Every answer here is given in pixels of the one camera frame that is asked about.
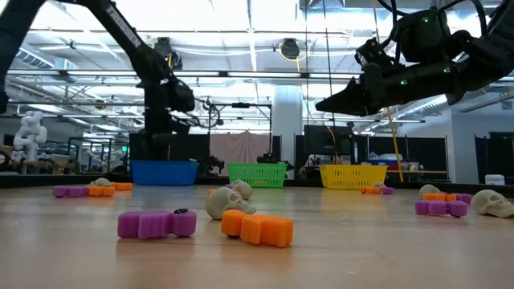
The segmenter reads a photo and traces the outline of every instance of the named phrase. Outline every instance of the plastic basket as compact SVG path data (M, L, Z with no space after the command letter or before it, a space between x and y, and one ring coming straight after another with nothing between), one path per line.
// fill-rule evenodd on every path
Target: plastic basket
M322 165L323 187L328 189L360 189L386 179L387 165Z
M192 161L131 161L138 185L193 185L198 163Z
M242 180L258 188L282 188L286 174L286 164L228 164L230 182Z

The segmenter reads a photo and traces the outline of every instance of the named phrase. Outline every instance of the blue basket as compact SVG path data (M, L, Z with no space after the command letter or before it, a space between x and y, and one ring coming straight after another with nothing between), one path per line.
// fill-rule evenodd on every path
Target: blue basket
M193 161L131 161L137 185L194 185L198 163Z

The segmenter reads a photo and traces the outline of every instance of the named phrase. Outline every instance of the pipe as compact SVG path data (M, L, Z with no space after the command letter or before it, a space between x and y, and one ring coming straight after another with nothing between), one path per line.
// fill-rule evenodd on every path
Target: pipe
M459 112L462 112L462 113L473 112L475 110L478 110L481 108L486 108L493 104L498 104L498 103L501 103L502 101L511 100L513 98L514 98L514 93L507 94L506 96L501 96L501 97L495 98L494 100L484 101L481 104L477 104L477 105L470 106L469 108L461 109L461 110L459 110Z

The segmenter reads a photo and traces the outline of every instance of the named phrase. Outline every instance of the green basket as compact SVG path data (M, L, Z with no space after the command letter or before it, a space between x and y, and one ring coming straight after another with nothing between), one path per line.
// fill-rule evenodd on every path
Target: green basket
M242 180L256 188L282 188L286 164L228 164L230 182Z

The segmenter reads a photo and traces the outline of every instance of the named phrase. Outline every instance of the fluorescent light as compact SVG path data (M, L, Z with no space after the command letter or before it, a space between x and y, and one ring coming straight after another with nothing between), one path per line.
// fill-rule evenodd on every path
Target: fluorescent light
M69 75L77 76L137 76L135 71L67 71Z
M29 104L31 108L37 108L39 110L43 110L45 112L65 112L62 108L58 108L54 105L48 104Z
M230 77L300 78L301 73L282 72L229 72Z
M76 119L76 118L73 118L73 117L71 117L71 118L70 118L70 120L71 120L71 121L73 121L73 122L75 122L75 123L77 123L77 124L82 124L82 125L91 125L91 124L89 124L88 122L85 122L85 121L83 121L83 120L79 120L79 119Z
M219 76L219 72L217 71L174 71L176 76Z
M10 69L7 71L8 75L60 75L55 70L44 70L44 69Z
M389 123L389 120L380 120L382 123ZM424 120L393 120L395 124L415 124L422 123Z
M128 119L136 119L136 118L144 118L145 116L118 116L118 115L108 115L107 118L128 118Z
M122 128L115 127L114 125L106 125L106 124L98 124L96 127L108 130L108 131L120 131L123 130Z
M101 118L101 115L62 115L62 117Z
M352 77L358 78L358 74L349 74L349 73L309 73L310 78L322 78L322 79L352 79Z

